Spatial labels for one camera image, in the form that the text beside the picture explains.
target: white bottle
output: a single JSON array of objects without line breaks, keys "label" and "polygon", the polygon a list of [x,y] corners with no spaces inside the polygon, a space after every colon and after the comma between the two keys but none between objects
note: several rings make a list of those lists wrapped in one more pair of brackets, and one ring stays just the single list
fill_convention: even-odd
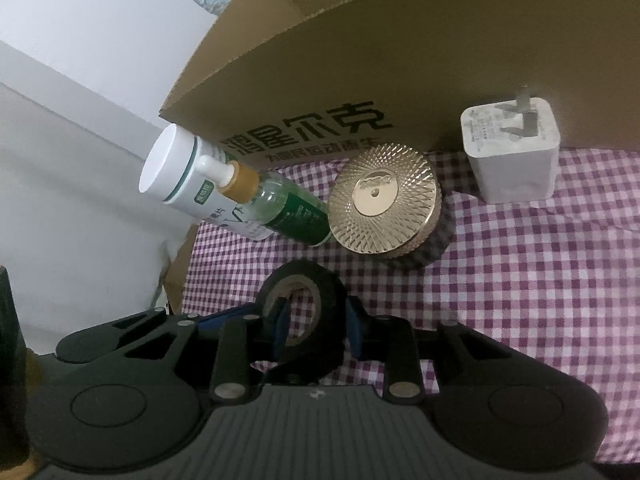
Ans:
[{"label": "white bottle", "polygon": [[228,154],[189,130],[170,124],[146,158],[138,190],[194,218],[205,220],[252,240],[264,240],[273,231],[251,220],[241,204],[223,196],[216,185],[195,170],[203,155],[228,162]]}]

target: cardboard box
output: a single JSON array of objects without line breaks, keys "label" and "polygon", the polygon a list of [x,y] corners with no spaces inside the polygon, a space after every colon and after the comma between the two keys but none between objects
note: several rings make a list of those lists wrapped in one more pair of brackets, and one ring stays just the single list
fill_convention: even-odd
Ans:
[{"label": "cardboard box", "polygon": [[189,228],[184,243],[178,249],[174,260],[167,270],[162,285],[166,292],[167,300],[173,314],[180,314],[182,311],[182,294],[184,292],[184,282],[187,278],[189,264],[191,262],[191,251],[198,235],[198,225],[194,224]]},{"label": "cardboard box", "polygon": [[565,146],[640,148],[640,0],[233,0],[162,117],[261,168],[462,148],[522,87]]}]

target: white wall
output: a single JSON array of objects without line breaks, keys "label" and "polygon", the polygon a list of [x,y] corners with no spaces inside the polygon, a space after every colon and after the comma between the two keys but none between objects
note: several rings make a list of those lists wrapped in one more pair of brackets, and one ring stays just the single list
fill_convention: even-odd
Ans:
[{"label": "white wall", "polygon": [[[162,102],[213,21],[192,0],[0,0],[0,41],[156,130]],[[132,149],[146,156],[156,130]],[[122,133],[101,135],[122,145]]]},{"label": "white wall", "polygon": [[37,353],[153,305],[191,218],[140,195],[141,169],[133,154],[0,84],[0,264]]},{"label": "white wall", "polygon": [[138,178],[212,22],[191,0],[0,0],[0,264],[36,352],[152,305],[192,219]]}]

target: ribbed black surface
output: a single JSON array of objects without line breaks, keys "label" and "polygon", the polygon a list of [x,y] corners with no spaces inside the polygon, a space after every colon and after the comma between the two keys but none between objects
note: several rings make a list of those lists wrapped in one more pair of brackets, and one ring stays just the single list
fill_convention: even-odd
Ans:
[{"label": "ribbed black surface", "polygon": [[388,404],[369,386],[266,386],[254,402],[216,410],[198,438],[164,463],[104,476],[48,466],[34,480],[90,478],[603,479],[587,466],[521,474],[482,464],[443,440],[417,408]]}]

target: green label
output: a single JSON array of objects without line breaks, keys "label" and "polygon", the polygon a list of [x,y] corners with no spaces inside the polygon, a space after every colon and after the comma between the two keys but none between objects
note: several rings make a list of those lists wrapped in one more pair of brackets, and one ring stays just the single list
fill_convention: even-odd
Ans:
[{"label": "green label", "polygon": [[293,193],[289,193],[276,218],[265,225],[309,245],[318,245],[331,232],[326,213]]},{"label": "green label", "polygon": [[198,194],[193,197],[193,200],[198,204],[202,205],[207,201],[207,198],[211,195],[211,192],[215,188],[214,184],[210,180],[205,180],[200,186],[200,191]]}]

